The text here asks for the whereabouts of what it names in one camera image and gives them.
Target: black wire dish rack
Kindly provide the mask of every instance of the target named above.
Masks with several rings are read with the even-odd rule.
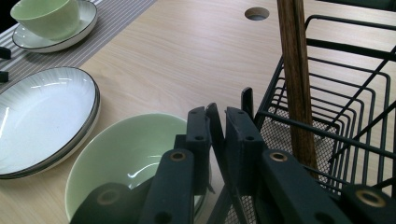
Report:
[[[324,31],[322,23],[340,28]],[[356,39],[344,39],[344,32],[356,26],[361,31]],[[315,136],[318,169],[304,168],[318,174],[317,182],[332,197],[344,186],[362,184],[396,199],[396,86],[390,83],[396,72],[396,46],[383,46],[389,41],[382,39],[396,41],[396,26],[314,15],[305,28],[313,125],[289,118],[281,58],[253,118],[265,144],[291,154],[290,125],[306,129]],[[315,36],[310,29],[317,29]],[[377,38],[365,39],[367,34]],[[251,89],[246,89],[242,108],[253,117],[251,102]],[[218,203],[222,200],[227,201],[227,193]],[[248,223],[256,223],[253,201],[241,197]],[[225,215],[213,223],[239,223],[230,200],[222,209]]]

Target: saucer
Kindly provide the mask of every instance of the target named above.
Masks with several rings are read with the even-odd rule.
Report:
[[[19,25],[12,36],[15,45],[36,53],[49,53],[61,49],[67,49],[87,36],[97,22],[96,5],[89,1],[78,1],[80,21],[76,31],[67,38],[50,40],[35,35],[28,29]]]
[[[51,68],[0,94],[0,179],[40,173],[86,140],[100,109],[99,89],[86,72]]]

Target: striped table runner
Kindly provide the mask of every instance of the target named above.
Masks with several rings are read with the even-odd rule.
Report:
[[[11,59],[0,59],[0,70],[9,72],[9,82],[0,83],[0,92],[19,80],[44,69],[59,66],[79,67],[149,8],[156,0],[92,0],[98,8],[98,22],[80,43],[52,53],[33,53],[12,42],[18,24],[0,34],[0,47],[11,49]]]

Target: light wood tabletop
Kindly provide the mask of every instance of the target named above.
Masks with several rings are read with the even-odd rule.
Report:
[[[252,7],[268,9],[269,17],[247,19],[245,12]],[[304,0],[304,10],[305,17],[322,14],[396,25],[396,13],[381,10],[314,0]],[[342,35],[359,41],[353,31]],[[393,44],[396,40],[395,35],[383,38]],[[240,107],[245,87],[254,90],[255,107],[261,103],[281,54],[276,0],[158,0],[80,67],[101,92],[101,114],[93,132],[56,167],[0,180],[0,223],[67,223],[67,177],[78,154],[99,132],[145,113],[186,119],[190,110],[210,103],[218,104],[224,122],[224,109]],[[390,70],[396,74],[395,67]],[[213,154],[211,164],[216,194],[208,194],[198,223],[205,223],[223,185]]]

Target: light green bowl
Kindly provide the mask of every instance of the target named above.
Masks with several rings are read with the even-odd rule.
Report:
[[[10,14],[32,33],[53,40],[73,34],[79,24],[76,0],[21,0]]]
[[[173,149],[176,134],[187,122],[166,114],[147,114],[122,120],[99,133],[78,156],[66,184],[69,220],[88,194],[116,182],[130,189],[155,175],[161,156]]]

